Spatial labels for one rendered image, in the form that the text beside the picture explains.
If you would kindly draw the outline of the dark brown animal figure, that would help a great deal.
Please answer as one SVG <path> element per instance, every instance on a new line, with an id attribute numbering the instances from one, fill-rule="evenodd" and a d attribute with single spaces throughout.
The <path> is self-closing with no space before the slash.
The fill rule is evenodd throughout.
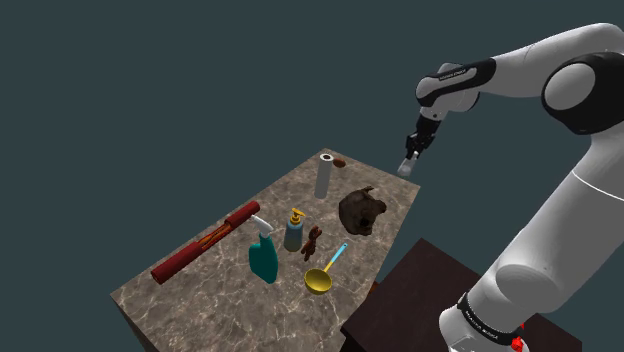
<path id="1" fill-rule="evenodd" d="M 378 215 L 387 210 L 387 205 L 370 195 L 372 186 L 350 192 L 339 202 L 339 219 L 345 230 L 352 235 L 368 236 Z"/>

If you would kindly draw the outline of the teal spray bottle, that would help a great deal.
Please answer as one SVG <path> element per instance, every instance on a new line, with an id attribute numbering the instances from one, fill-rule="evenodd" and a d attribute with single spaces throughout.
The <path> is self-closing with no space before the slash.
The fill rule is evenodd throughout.
<path id="1" fill-rule="evenodd" d="M 259 232 L 258 242 L 248 250 L 250 270 L 267 284 L 273 284 L 278 275 L 279 262 L 271 232 L 274 228 L 256 215 L 251 219 Z"/>

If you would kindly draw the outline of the red rolling pin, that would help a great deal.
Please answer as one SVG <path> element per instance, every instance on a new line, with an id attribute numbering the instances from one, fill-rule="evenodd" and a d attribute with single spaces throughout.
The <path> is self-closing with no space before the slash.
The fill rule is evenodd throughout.
<path id="1" fill-rule="evenodd" d="M 175 274 L 196 260 L 229 233 L 249 220 L 260 210 L 260 205 L 253 200 L 226 218 L 224 223 L 199 241 L 193 241 L 151 271 L 152 278 L 163 284 Z"/>

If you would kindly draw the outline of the white paper towel roll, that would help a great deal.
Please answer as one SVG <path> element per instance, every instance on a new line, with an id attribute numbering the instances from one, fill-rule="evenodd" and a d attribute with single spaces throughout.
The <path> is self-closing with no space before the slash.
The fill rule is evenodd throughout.
<path id="1" fill-rule="evenodd" d="M 329 153 L 322 153 L 319 156 L 316 184 L 314 190 L 314 196 L 317 199 L 324 199 L 327 196 L 333 161 L 334 157 Z"/>

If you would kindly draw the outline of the small grey cylinder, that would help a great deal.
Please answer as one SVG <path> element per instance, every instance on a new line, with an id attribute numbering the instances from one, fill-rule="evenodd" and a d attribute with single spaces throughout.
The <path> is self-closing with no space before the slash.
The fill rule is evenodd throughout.
<path id="1" fill-rule="evenodd" d="M 409 178 L 416 161 L 418 160 L 419 153 L 417 151 L 413 152 L 411 158 L 405 158 L 397 169 L 397 175 L 404 178 Z"/>

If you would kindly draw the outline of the soap dispenser with yellow pump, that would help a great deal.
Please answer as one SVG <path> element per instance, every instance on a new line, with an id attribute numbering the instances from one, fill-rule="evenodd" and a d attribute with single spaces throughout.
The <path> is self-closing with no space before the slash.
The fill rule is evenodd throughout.
<path id="1" fill-rule="evenodd" d="M 296 209 L 292 209 L 284 234 L 284 248 L 289 252 L 297 252 L 302 246 L 303 220 L 305 214 Z"/>

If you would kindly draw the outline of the small brown teddy figure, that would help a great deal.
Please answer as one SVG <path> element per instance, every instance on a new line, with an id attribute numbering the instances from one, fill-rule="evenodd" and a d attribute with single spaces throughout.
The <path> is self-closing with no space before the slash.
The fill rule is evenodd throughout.
<path id="1" fill-rule="evenodd" d="M 307 262 L 310 257 L 315 253 L 317 239 L 322 235 L 322 230 L 314 225 L 308 234 L 308 241 L 301 248 L 301 253 L 304 255 L 304 261 Z"/>

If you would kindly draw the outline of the dark robot stand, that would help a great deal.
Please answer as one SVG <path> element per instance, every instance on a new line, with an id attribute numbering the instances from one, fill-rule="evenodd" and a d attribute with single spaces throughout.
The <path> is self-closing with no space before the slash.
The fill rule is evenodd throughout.
<path id="1" fill-rule="evenodd" d="M 495 280 L 496 265 L 482 276 L 421 239 L 344 323 L 339 352 L 449 352 L 466 320 L 439 316 L 466 293 L 475 315 L 493 329 L 513 331 L 522 323 L 530 352 L 583 352 L 582 342 L 554 323 L 505 297 Z"/>

